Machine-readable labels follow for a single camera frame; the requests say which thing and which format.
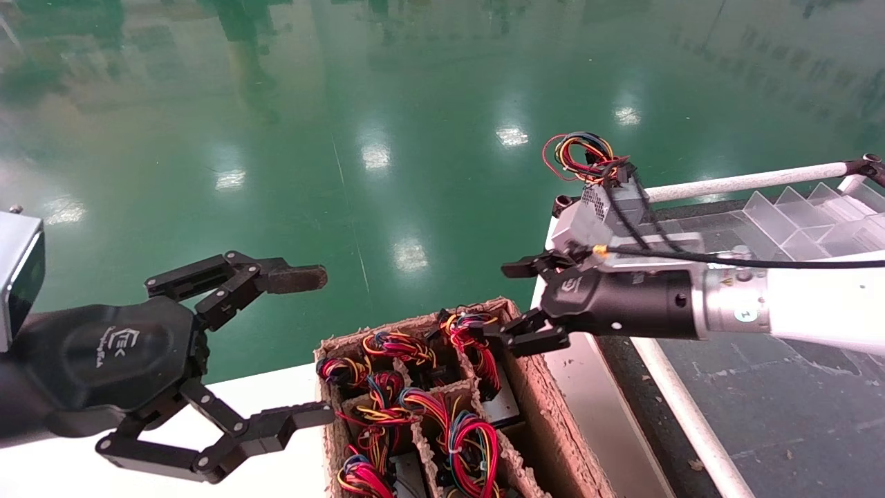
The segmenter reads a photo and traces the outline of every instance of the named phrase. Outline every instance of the metal casing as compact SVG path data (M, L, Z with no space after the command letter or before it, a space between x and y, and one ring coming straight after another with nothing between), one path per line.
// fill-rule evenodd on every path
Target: metal casing
M15 329L24 315L30 310L30 304L15 306L11 302L16 282L20 278L31 278L28 263L38 265L39 282L34 282L37 290L42 285L45 267L45 252L42 247L43 221L21 214L0 213L0 353L9 350Z

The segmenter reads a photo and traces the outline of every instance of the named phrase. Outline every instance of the metal bar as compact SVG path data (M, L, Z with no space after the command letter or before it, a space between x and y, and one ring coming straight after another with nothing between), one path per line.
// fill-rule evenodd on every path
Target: metal bar
M678 183L646 189L650 202L664 202L681 198L694 198L712 194L723 194L736 191L748 191L773 187L785 183L811 182L825 178L835 178L848 173L848 167L844 162L831 162L817 166L794 167L769 171L767 173L754 173L752 175L731 176L728 178L715 178L700 182Z
M631 340L722 497L752 498L754 494L747 482L722 447L716 433L707 423L658 342L652 338Z

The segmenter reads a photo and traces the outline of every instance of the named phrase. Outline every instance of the cardboard divider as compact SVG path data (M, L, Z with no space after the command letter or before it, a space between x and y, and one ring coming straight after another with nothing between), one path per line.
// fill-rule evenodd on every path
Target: cardboard divider
M469 307L449 308L449 311L491 313L502 323L519 316L519 310L513 302L504 298ZM436 314L419 316L374 329L363 329L343 338L324 340L314 353L318 360L328 356L353 354L359 351L359 342L366 334L396 329L413 337L424 338L434 327ZM454 354L461 380L435 387L430 392L442 394L449 406L460 397L459 409L470 409L488 421L489 417L480 403L473 365L465 355L449 345L440 342L431 343L431 347L437 351L440 349L438 344L448 348L448 353L438 353L441 357L448 354L451 358ZM587 447L543 357L517 359L506 352L500 356L499 363L519 405L521 422L497 432L500 448L498 484L515 488L524 498L614 498L614 492L596 456ZM393 368L410 376L410 369L399 360L394 361ZM321 381L319 384L321 399L329 401L333 408L340 409L343 399L337 389L331 389ZM411 378L407 385L412 385ZM356 406L362 402L361 399L359 397L345 404ZM433 461L437 446L435 437L440 433L439 427L433 420L422 418L412 423L410 430L412 444L418 451L427 480L428 496L445 498L443 488L436 485L436 476L440 469ZM331 498L350 498L337 485L335 478L347 457L349 434L347 424L341 420L326 426L324 431L331 483L327 495Z
M543 357L508 354L504 371L523 419L522 429L511 431L512 443L535 469L538 484L557 497L614 498Z

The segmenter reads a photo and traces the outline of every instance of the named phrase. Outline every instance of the bolt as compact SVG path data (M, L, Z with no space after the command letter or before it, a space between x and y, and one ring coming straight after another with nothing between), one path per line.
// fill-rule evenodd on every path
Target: bolt
M752 255L750 248L743 244L733 247L731 253L736 260L748 260Z

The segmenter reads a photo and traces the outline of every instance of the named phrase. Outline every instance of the black cable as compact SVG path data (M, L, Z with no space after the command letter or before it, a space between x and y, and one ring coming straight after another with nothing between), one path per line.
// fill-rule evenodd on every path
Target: black cable
M658 221L658 217L655 215L654 210L651 209L651 203L649 202L649 198L645 196L645 189L643 188L643 183L639 181L639 174L636 173L635 167L632 172L633 181L636 184L636 190L639 192L639 201L643 204L643 209L646 213L649 214L649 221L651 222L651 226L655 228L655 231L660 235L661 239L664 240L664 243L667 244L667 247L673 250L674 253L684 253L685 250L679 247L664 231L664 228L661 227L660 222Z
M664 251L647 251L629 247L607 247L609 253L644 256L646 258L667 258L670 260L698 261L701 263L719 263L733 267L747 268L789 268L789 269L859 269L885 268L885 260L881 261L763 261L763 260L732 260L710 254L669 253Z
M603 190L605 191L605 196L609 199L609 208L614 210L615 215L618 216L618 220L621 222L621 224L624 225L624 228L627 229L627 233L630 234L630 237L632 237L633 240L635 240L636 243L643 250L648 251L651 249L651 247L649 247L649 244L645 242L643 236L639 234L639 230L637 230L636 227L633 226L633 223L627 220L624 212L620 210L620 206L618 206L618 203L614 200L614 196L612 195L612 179L611 177L609 177L613 166L614 163L610 163L608 166L605 167L605 169L603 169L602 173Z

